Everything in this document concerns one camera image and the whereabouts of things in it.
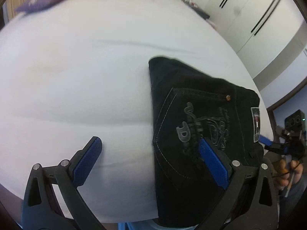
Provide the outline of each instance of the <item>closet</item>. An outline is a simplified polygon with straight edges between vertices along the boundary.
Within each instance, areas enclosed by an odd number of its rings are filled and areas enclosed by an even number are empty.
[[[209,0],[204,10],[252,78],[276,58],[304,21],[293,0]]]

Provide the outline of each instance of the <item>white bed sheet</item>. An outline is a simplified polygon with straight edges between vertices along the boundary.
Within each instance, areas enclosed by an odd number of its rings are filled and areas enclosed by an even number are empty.
[[[0,32],[0,183],[23,198],[33,164],[57,165],[98,136],[102,154],[78,189],[89,208],[101,222],[156,218],[148,60],[157,55],[259,94],[181,0],[65,0],[16,17]],[[262,99],[260,114],[273,139]]]

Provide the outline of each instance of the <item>blue rubber pad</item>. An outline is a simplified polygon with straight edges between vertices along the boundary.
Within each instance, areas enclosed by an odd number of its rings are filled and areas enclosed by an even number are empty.
[[[264,136],[262,136],[262,135],[259,136],[258,142],[263,143],[263,144],[265,144],[267,146],[272,146],[271,140],[266,138],[266,137],[264,137]]]
[[[210,170],[211,175],[213,176],[216,184],[222,187],[224,190],[228,187],[229,179],[228,172],[218,156],[211,149],[210,145],[205,141],[205,139],[201,139],[199,141],[199,153],[203,158],[206,166]]]
[[[97,137],[73,170],[73,185],[75,187],[79,187],[84,184],[101,151],[102,142],[101,139]]]

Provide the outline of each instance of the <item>human hand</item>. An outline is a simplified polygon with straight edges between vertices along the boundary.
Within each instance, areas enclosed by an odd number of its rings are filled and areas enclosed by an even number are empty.
[[[299,164],[298,161],[294,161],[292,160],[290,165],[291,165],[291,169],[294,169],[297,165]],[[277,165],[277,167],[275,168],[277,175],[281,175],[283,173],[287,173],[289,172],[289,170],[286,169],[286,161],[285,159],[281,159]],[[294,170],[294,179],[293,179],[293,184],[296,184],[303,173],[303,165],[300,164],[295,170]],[[289,184],[289,177],[290,174],[286,174],[283,176],[279,176],[274,178],[274,186],[276,189],[279,190],[283,190],[286,186],[288,186]]]

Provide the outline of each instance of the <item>person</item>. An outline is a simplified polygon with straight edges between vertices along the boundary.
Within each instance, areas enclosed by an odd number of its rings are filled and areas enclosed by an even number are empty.
[[[304,181],[302,179],[303,174],[303,165],[299,164],[298,161],[292,160],[290,163],[291,169],[294,169],[294,179],[293,184],[291,186],[291,189],[289,191],[289,195],[287,197],[279,196],[279,205],[280,205],[280,213],[279,213],[279,223],[282,223],[287,216],[292,212],[297,202],[300,200],[304,190]],[[286,169],[286,161],[284,158],[282,158],[277,165],[274,167],[274,173],[276,177],[274,178],[274,186],[275,188],[281,193],[284,189],[287,189],[287,186],[289,185],[290,174],[284,173],[289,172],[289,170]]]

